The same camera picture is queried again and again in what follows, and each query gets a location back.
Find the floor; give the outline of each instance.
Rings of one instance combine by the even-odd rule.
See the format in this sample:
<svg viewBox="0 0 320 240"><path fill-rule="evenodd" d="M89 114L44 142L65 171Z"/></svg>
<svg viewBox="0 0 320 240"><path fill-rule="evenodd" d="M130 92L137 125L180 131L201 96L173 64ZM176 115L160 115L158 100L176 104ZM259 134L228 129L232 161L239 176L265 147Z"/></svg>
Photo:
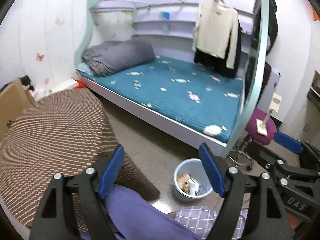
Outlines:
<svg viewBox="0 0 320 240"><path fill-rule="evenodd" d="M164 213L170 213L182 206L207 206L210 210L218 210L223 199L216 193L195 202L182 202L173 194L173 173L183 160L197 158L197 150L182 141L162 132L138 117L100 97L114 133L124 146L136 165L148 179L160 190L160 200L153 203L154 207ZM269 148L288 161L289 165L299 166L298 156L290 153L276 143ZM255 163L250 174L258 176L265 170ZM244 196L243 208L247 208L250 195Z"/></svg>

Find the purple stool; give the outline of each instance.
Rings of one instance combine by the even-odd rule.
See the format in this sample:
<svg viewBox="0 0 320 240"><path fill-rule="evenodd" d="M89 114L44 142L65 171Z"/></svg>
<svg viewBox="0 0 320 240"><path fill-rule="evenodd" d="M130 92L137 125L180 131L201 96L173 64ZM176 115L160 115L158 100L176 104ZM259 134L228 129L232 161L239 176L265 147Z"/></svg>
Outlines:
<svg viewBox="0 0 320 240"><path fill-rule="evenodd" d="M234 161L236 163L236 165L240 165L240 166L248 165L247 166L248 171L252 170L252 163L253 163L252 158L245 153L245 148L247 147L248 143L250 141L254 140L254 141L261 143L262 145L267 145L271 142L271 140L273 140L273 137L274 137L275 133L277 132L277 127L276 127L275 123L273 122L273 120L271 118L269 118L266 122L266 128L267 128L267 133L268 133L267 136L258 133L257 119L264 120L266 116L267 116L267 114L258 108L256 108L253 111L253 114L252 114L249 122L247 123L247 126L245 127L245 130L248 132L248 135L244 138L240 147L238 147L238 145L236 144L235 145L236 150L231 150L231 151L236 151L238 153L236 159L233 159L229 155L230 159L232 161ZM250 163L239 163L238 162L239 155L244 155L247 159L250 160Z"/></svg>

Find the plaid fabric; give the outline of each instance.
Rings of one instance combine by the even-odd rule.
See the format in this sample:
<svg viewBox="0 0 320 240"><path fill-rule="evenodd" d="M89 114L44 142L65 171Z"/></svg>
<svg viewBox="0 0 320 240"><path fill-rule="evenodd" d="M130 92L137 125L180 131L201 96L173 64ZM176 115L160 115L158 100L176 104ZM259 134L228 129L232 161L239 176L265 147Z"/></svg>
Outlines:
<svg viewBox="0 0 320 240"><path fill-rule="evenodd" d="M183 207L177 210L174 219L189 228L197 236L206 239L218 214L219 211L211 212L209 208L205 206ZM247 210L241 211L232 239L239 239L242 236L247 214Z"/></svg>

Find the blue object on shelf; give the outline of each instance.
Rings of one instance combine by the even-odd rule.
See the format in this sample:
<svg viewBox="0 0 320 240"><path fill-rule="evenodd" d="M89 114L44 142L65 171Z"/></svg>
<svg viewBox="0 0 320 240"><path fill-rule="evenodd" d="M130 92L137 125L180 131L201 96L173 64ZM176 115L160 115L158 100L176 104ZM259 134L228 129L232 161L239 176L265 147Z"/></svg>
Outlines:
<svg viewBox="0 0 320 240"><path fill-rule="evenodd" d="M219 168L210 156L210 153L204 144L201 144L199 147L199 158L211 183L213 191L218 193L220 197L223 197L226 193L223 186L223 175L219 171Z"/></svg>
<svg viewBox="0 0 320 240"><path fill-rule="evenodd" d="M282 132L275 133L274 141L294 154L301 153L303 151L302 145L299 141Z"/></svg>
<svg viewBox="0 0 320 240"><path fill-rule="evenodd" d="M162 12L162 17L166 20L170 20L170 13L168 12Z"/></svg>

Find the teal bed sheet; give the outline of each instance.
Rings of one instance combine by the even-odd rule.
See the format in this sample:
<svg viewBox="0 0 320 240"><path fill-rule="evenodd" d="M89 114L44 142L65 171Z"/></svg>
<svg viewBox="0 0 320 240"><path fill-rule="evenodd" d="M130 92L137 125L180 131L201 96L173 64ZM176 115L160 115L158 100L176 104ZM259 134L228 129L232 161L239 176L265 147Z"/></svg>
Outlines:
<svg viewBox="0 0 320 240"><path fill-rule="evenodd" d="M202 65L157 56L111 76L85 78L196 131L227 142L238 116L243 81Z"/></svg>

